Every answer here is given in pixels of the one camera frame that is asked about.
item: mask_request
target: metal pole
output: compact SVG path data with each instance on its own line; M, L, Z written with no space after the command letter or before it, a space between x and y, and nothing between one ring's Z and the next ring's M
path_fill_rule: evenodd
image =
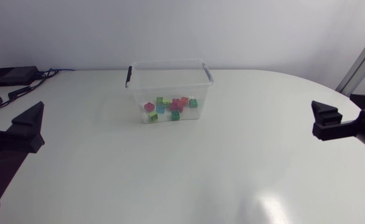
M349 69L341 83L337 86L336 91L349 96L358 87L365 77L365 48L356 59L355 63Z

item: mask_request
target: green cube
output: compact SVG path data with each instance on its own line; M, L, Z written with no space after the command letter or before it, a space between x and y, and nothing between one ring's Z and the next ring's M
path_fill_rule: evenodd
M197 100L196 99L189 100L189 107L190 108L197 108Z
M163 98L162 97L157 97L156 98L156 104L157 105L162 105L163 104Z
M164 107L170 108L171 101L170 100L163 100Z
M171 111L171 120L178 121L180 119L180 112L179 111Z
M157 118L159 118L157 116L157 113L155 111L151 112L148 114L149 115L149 121L153 122L153 121L157 121Z

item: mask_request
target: clear plastic container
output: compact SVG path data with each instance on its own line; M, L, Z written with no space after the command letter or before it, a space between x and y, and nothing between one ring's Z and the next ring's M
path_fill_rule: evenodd
M199 119L212 85L202 59L134 62L126 80L144 123Z

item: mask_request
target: cube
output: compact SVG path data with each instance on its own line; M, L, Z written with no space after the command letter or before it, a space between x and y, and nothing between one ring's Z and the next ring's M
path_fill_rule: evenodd
M177 103L177 109L180 111L180 113L183 111L183 103L181 101Z
M163 98L162 97L157 97L156 98L156 104L157 105L162 105L163 104Z
M171 104L170 100L163 100L163 105L165 108L170 108L170 104Z
M176 110L178 110L177 104L176 103L171 103L170 104L170 111L176 111Z
M144 105L144 108L148 112L152 112L155 109L155 105L151 102Z
M196 99L189 100L189 107L190 108L197 108L197 100Z
M186 106L189 103L189 99L186 98L186 97L182 97L181 100L180 100L180 102L182 102L183 105Z
M164 114L164 105L156 105L156 112Z
M180 119L180 113L178 111L171 111L171 120L178 121Z
M157 121L158 116L155 111L149 113L148 115L149 115L149 121L151 122Z

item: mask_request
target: white table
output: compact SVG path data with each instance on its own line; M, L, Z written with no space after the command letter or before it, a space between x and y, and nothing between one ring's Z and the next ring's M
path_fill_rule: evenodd
M5 130L43 101L46 144L2 196L0 223L365 223L365 146L312 136L311 101L343 121L359 108L290 75L211 72L199 120L142 124L127 71L62 72L1 109Z

